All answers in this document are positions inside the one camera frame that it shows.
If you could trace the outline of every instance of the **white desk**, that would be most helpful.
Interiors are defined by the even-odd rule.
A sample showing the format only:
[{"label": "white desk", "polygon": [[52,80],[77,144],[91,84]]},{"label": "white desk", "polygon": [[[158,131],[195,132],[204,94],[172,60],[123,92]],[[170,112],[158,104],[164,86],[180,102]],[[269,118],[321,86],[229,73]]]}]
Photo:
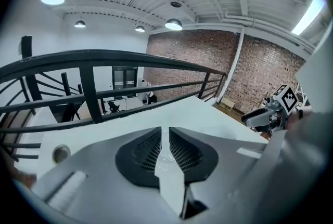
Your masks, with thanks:
[{"label": "white desk", "polygon": [[221,111],[196,97],[189,97],[108,122],[45,132],[38,159],[37,177],[40,178],[56,165],[52,160],[52,152],[60,144],[67,145],[71,154],[74,154],[94,142],[157,126],[162,126],[163,129],[169,126],[183,127],[224,138],[267,142],[263,137]]}]

